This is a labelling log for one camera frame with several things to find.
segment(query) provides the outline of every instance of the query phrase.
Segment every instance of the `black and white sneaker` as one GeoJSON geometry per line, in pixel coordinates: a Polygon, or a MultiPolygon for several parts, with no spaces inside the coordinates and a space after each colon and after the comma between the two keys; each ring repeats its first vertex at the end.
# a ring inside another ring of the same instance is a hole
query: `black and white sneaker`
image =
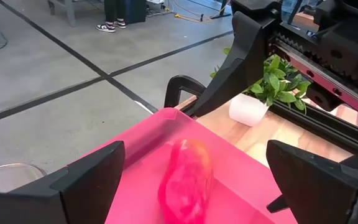
{"type": "Polygon", "coordinates": [[[116,22],[114,22],[115,26],[118,26],[121,29],[125,29],[127,27],[127,24],[125,24],[124,20],[118,19],[116,22]]]}
{"type": "Polygon", "coordinates": [[[97,25],[96,28],[103,32],[115,32],[116,31],[116,28],[114,27],[114,25],[109,25],[107,23],[97,25]]]}

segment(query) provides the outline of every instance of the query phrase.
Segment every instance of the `wooden table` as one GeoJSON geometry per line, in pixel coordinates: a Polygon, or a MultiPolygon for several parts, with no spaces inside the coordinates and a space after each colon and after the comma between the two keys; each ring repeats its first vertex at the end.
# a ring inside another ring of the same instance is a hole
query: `wooden table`
{"type": "MultiPolygon", "coordinates": [[[[191,97],[178,105],[177,108],[183,107],[194,99],[195,97],[191,97]]],[[[269,111],[256,126],[250,128],[230,119],[229,104],[230,101],[209,114],[197,118],[197,122],[265,166],[269,166],[265,155],[267,141],[270,139],[285,142],[336,162],[352,155],[350,152],[269,111]]],[[[352,124],[358,125],[358,112],[346,106],[341,105],[333,113],[352,124]]]]}

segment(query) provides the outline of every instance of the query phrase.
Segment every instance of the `gray floor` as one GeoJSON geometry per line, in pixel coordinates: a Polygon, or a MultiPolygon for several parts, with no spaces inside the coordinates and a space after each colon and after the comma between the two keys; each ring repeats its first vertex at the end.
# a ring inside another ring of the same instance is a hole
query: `gray floor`
{"type": "MultiPolygon", "coordinates": [[[[177,0],[191,11],[217,11],[177,0]]],[[[231,18],[197,24],[172,15],[147,18],[115,34],[95,30],[103,12],[79,6],[77,26],[65,14],[49,14],[46,0],[6,0],[106,73],[231,30],[231,18]]],[[[219,8],[219,4],[210,4],[219,8]]],[[[0,24],[9,41],[0,50],[0,111],[98,77],[94,71],[0,5],[0,24]]],[[[232,35],[199,45],[115,77],[156,108],[163,106],[170,77],[189,75],[205,85],[224,60],[232,35]]],[[[31,162],[52,172],[78,159],[150,115],[106,81],[0,120],[0,165],[31,162]]]]}

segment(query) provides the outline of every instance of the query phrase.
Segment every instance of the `table leg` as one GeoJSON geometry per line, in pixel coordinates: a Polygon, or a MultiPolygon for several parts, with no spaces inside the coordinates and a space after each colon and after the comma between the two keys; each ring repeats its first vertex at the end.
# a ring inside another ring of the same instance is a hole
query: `table leg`
{"type": "Polygon", "coordinates": [[[219,13],[219,15],[211,17],[211,19],[217,19],[217,18],[222,18],[222,17],[226,17],[226,16],[231,16],[230,13],[224,12],[224,10],[226,9],[226,5],[227,5],[227,0],[223,0],[222,6],[221,6],[221,12],[219,13]]]}
{"type": "Polygon", "coordinates": [[[74,16],[74,7],[73,0],[65,0],[67,19],[70,26],[75,27],[75,16],[74,16]]]}
{"type": "Polygon", "coordinates": [[[49,10],[51,15],[55,15],[55,3],[48,1],[49,10]]]}

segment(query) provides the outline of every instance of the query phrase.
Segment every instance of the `pink tray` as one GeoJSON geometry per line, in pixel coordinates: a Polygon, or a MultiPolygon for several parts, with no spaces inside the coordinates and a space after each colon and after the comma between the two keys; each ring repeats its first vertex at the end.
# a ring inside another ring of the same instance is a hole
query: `pink tray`
{"type": "Polygon", "coordinates": [[[266,209],[280,195],[269,168],[182,112],[165,108],[105,144],[123,140],[126,147],[125,169],[107,224],[165,223],[157,190],[167,168],[170,142],[183,138],[202,140],[213,160],[206,224],[296,223],[289,209],[275,214],[266,209]]]}

